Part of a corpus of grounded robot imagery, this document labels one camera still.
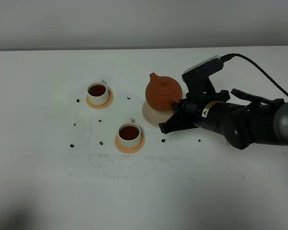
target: teapot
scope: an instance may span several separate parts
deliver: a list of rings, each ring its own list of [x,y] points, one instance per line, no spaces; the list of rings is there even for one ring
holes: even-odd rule
[[[147,103],[158,111],[172,111],[172,103],[178,103],[182,98],[179,83],[170,77],[160,77],[151,73],[150,82],[146,88]]]

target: table surface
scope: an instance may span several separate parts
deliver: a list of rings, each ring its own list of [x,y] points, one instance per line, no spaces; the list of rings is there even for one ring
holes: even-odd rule
[[[288,147],[238,150],[204,129],[165,135],[142,117],[151,72],[185,95],[182,73],[227,53],[288,91],[288,46],[0,52],[0,187],[34,191],[43,229],[288,230]],[[100,78],[114,100],[94,110],[86,89]],[[239,57],[210,79],[218,92],[288,101]],[[131,155],[114,144],[128,117],[146,137]]]

